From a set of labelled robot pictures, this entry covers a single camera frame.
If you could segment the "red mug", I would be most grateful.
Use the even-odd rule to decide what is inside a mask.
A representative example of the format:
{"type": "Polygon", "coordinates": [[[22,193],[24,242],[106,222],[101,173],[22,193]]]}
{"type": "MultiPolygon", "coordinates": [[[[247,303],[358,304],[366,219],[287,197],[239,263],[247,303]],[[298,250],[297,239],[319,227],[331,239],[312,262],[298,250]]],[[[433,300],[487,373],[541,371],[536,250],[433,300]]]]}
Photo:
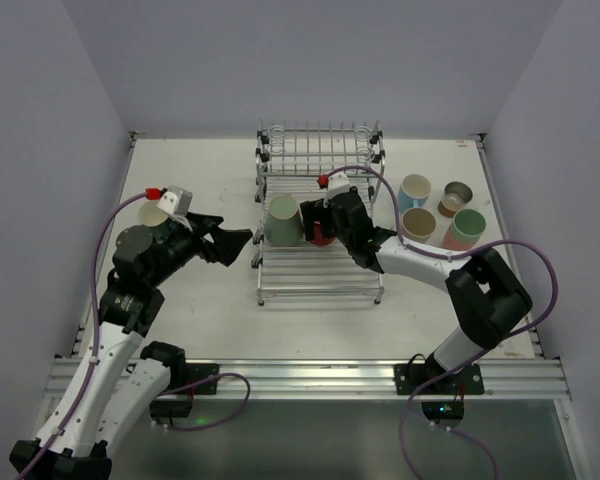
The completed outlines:
{"type": "Polygon", "coordinates": [[[305,232],[306,240],[316,246],[327,246],[336,239],[329,231],[325,231],[320,220],[314,220],[305,232]]]}

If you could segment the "sage green mug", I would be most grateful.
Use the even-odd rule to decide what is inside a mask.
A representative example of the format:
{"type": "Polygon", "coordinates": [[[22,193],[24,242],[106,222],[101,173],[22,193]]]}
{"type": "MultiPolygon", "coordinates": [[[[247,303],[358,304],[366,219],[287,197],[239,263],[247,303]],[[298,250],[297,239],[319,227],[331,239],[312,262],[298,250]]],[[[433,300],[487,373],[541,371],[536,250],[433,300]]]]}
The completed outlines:
{"type": "Polygon", "coordinates": [[[264,223],[266,240],[274,247],[293,247],[304,233],[297,200],[291,195],[274,197],[264,223]]]}

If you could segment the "dark green mug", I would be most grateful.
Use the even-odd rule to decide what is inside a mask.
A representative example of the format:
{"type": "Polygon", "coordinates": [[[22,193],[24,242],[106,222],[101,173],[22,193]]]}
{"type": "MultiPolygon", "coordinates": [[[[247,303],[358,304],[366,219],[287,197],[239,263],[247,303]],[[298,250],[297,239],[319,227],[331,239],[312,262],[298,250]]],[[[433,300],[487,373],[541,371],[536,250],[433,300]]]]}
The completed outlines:
{"type": "Polygon", "coordinates": [[[146,227],[158,227],[169,219],[169,215],[158,208],[156,201],[146,201],[138,211],[138,221],[146,227]]]}

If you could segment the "beige tumbler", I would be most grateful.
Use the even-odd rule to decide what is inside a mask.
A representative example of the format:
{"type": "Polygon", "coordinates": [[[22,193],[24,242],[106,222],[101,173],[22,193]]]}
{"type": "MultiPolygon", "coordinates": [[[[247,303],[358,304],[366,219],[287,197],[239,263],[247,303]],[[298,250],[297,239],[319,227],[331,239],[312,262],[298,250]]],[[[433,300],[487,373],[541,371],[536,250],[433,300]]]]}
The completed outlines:
{"type": "Polygon", "coordinates": [[[428,210],[413,207],[402,213],[400,227],[407,239],[425,244],[434,234],[437,222],[428,210]]]}

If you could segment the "light blue mug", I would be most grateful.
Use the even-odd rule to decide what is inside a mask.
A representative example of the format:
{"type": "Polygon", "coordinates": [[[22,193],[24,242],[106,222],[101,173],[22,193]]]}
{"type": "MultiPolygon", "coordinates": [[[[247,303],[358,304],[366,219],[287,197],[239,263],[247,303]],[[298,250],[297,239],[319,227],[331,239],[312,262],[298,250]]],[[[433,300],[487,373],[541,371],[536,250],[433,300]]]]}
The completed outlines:
{"type": "Polygon", "coordinates": [[[430,181],[419,174],[407,175],[401,182],[398,192],[400,213],[411,208],[421,208],[425,205],[431,193],[430,181]]]}

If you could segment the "cream and brown cup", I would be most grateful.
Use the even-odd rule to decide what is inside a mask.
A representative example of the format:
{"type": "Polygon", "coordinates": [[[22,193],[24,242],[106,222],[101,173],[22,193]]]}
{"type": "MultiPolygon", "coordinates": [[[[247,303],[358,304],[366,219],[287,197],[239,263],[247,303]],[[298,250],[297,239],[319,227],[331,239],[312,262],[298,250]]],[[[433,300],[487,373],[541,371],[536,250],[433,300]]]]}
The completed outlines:
{"type": "Polygon", "coordinates": [[[473,199],[472,189],[465,183],[452,181],[443,190],[438,203],[438,211],[441,215],[452,218],[461,211],[473,199]]]}

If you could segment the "light green tumbler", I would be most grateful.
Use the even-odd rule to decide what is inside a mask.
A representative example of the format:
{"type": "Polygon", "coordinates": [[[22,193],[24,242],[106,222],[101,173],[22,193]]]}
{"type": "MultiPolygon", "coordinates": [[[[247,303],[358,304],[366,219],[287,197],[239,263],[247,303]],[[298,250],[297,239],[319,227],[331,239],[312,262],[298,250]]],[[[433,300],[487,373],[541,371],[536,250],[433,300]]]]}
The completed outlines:
{"type": "Polygon", "coordinates": [[[487,221],[477,210],[465,208],[458,211],[451,223],[451,235],[463,245],[475,245],[486,230],[487,221]]]}

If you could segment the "pink tumbler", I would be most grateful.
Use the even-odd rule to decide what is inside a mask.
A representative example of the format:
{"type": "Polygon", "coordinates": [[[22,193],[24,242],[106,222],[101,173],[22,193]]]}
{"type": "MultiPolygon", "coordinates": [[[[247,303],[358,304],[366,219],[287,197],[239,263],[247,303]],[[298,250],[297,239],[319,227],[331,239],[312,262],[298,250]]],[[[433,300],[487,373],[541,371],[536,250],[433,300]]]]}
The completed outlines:
{"type": "Polygon", "coordinates": [[[467,251],[470,250],[475,243],[476,239],[474,237],[464,235],[453,223],[451,223],[444,235],[441,248],[452,251],[467,251]]]}

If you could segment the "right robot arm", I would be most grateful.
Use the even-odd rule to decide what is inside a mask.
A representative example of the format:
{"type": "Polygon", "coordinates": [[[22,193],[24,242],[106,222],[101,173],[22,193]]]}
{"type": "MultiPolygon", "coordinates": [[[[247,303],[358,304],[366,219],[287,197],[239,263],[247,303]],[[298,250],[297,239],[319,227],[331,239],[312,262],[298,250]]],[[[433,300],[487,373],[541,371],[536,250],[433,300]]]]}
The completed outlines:
{"type": "Polygon", "coordinates": [[[305,201],[300,211],[307,240],[336,238],[361,268],[418,280],[449,294],[458,326],[407,376],[421,384],[479,353],[493,350],[530,312],[533,302],[500,254],[487,248],[460,260],[403,245],[378,227],[355,187],[331,199],[305,201]]]}

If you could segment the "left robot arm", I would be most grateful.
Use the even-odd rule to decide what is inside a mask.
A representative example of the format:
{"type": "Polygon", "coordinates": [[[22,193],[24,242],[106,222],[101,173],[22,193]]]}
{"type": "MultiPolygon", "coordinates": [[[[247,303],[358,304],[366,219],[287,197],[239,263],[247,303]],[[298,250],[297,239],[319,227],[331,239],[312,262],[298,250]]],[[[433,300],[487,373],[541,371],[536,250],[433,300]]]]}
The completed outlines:
{"type": "Polygon", "coordinates": [[[108,478],[150,404],[163,392],[188,390],[184,350],[143,341],[164,303],[162,283],[195,257],[230,266],[252,238],[249,229],[222,229],[222,221],[189,213],[184,223],[134,225],[118,235],[90,349],[35,438],[11,451],[20,478],[108,478]]]}

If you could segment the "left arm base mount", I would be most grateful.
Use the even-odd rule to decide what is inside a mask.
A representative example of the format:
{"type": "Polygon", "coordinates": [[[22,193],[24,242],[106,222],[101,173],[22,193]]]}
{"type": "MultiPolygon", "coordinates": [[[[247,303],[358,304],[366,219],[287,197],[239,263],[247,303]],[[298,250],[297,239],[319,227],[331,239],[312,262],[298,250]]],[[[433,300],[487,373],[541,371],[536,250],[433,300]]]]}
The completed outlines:
{"type": "MultiPolygon", "coordinates": [[[[183,387],[220,373],[216,363],[187,363],[177,380],[168,385],[168,390],[183,387]]],[[[149,415],[157,423],[174,426],[177,419],[187,418],[193,409],[194,400],[199,396],[212,396],[217,393],[218,381],[214,380],[202,386],[189,388],[176,394],[160,396],[149,406],[149,415]]]]}

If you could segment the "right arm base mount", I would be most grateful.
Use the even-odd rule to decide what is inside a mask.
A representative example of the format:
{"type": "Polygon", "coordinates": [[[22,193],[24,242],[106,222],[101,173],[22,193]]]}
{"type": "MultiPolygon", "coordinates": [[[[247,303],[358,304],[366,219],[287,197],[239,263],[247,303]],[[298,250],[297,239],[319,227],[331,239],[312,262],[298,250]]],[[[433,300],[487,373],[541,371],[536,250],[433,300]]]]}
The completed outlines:
{"type": "MultiPolygon", "coordinates": [[[[444,374],[445,370],[433,355],[425,357],[421,353],[415,354],[406,363],[393,366],[396,393],[402,396],[411,395],[421,384],[444,374]]],[[[482,371],[477,364],[471,364],[428,384],[418,396],[424,398],[421,409],[429,421],[445,427],[457,427],[465,416],[465,397],[484,393],[482,371]]]]}

